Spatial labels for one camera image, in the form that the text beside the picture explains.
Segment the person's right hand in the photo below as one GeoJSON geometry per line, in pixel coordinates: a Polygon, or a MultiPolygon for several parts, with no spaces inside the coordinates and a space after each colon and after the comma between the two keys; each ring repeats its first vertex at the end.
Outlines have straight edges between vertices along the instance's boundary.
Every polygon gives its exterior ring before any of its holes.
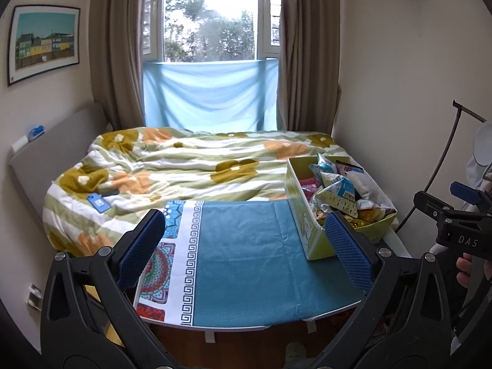
{"type": "MultiPolygon", "coordinates": [[[[459,270],[456,278],[459,284],[464,288],[470,287],[472,263],[473,263],[473,256],[467,253],[464,253],[462,256],[460,256],[456,262],[456,268],[458,268],[459,270]]],[[[489,281],[492,275],[491,261],[485,261],[484,274],[487,280],[489,281]]]]}

